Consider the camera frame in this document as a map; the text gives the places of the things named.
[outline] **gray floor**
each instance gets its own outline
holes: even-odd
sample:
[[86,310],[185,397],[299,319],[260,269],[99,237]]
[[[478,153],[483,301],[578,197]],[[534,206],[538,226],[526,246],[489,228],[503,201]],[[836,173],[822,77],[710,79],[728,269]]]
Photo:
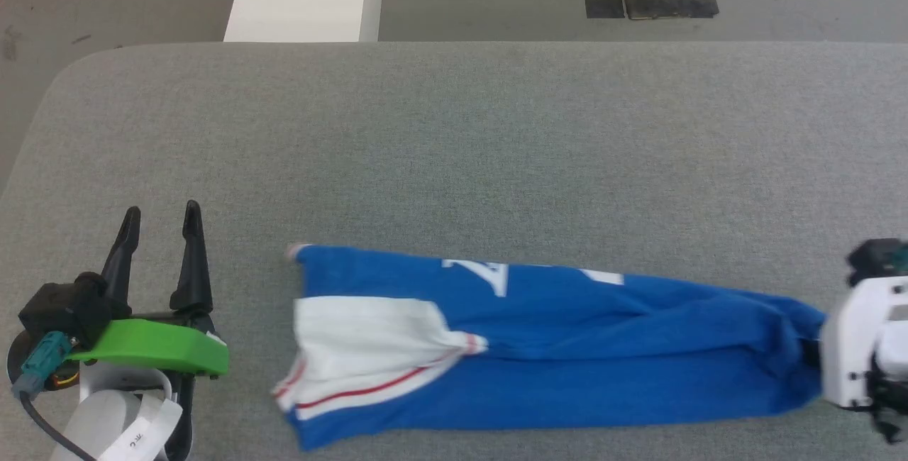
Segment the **gray floor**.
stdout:
[[[118,46],[221,40],[233,0],[0,0],[0,189],[56,73]],[[715,19],[586,19],[583,0],[383,0],[380,40],[908,42],[906,0],[718,0]]]

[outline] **red stripe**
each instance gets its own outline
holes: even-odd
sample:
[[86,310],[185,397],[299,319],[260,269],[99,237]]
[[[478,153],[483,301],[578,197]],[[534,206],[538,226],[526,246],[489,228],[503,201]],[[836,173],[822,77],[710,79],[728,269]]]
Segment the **red stripe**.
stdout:
[[289,380],[287,380],[287,382],[283,384],[283,389],[280,389],[275,393],[275,399],[278,399],[278,397],[283,396],[283,394],[286,394],[287,391],[289,391],[289,388],[292,387],[294,383],[299,381],[299,378],[302,377],[302,371],[304,371],[305,368],[306,368],[306,362],[302,362],[301,364],[299,364],[299,368],[297,368],[296,372],[293,373],[293,377],[289,378]]
[[379,386],[372,387],[371,389],[350,390],[349,392],[341,392],[339,394],[334,394],[333,396],[327,396],[327,397],[324,397],[324,399],[319,399],[319,400],[311,402],[311,403],[298,403],[296,405],[296,407],[298,407],[298,409],[307,409],[307,407],[318,406],[318,405],[321,405],[322,403],[328,402],[332,399],[339,399],[340,397],[364,396],[364,394],[380,392],[384,389],[389,389],[390,387],[394,387],[395,384],[403,383],[404,381],[408,380],[409,378],[416,376],[416,374],[419,374],[422,371],[427,370],[427,368],[428,367],[416,368],[415,370],[412,370],[409,373],[403,374],[403,376],[401,376],[397,379],[393,379],[392,381],[389,381],[388,383],[385,383],[385,384],[379,384]]

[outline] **white letter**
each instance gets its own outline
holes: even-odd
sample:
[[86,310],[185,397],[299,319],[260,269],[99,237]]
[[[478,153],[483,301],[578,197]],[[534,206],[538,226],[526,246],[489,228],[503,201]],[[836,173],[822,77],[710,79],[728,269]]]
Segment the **white letter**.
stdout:
[[580,270],[584,272],[587,277],[590,277],[592,280],[597,282],[602,282],[603,284],[615,284],[616,286],[624,285],[624,275],[620,273],[606,273],[604,271],[596,270]]
[[444,260],[441,267],[453,267],[454,264],[466,267],[467,270],[482,278],[492,287],[495,296],[505,297],[508,294],[508,265],[497,262],[473,262],[469,260]]

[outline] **white label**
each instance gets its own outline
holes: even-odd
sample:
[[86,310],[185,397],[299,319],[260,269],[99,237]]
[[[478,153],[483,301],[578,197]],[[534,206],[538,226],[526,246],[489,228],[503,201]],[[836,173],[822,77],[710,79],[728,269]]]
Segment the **white label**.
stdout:
[[181,415],[182,407],[172,400],[162,401],[145,394],[135,421],[98,457],[98,461],[153,461]]

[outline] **black tape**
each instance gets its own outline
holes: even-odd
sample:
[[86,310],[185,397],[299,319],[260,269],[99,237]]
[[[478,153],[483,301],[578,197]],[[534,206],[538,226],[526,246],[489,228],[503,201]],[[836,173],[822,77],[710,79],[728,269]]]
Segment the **black tape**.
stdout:
[[587,0],[587,18],[623,18],[624,3],[621,0]]
[[625,0],[627,18],[713,18],[719,13],[716,0]]

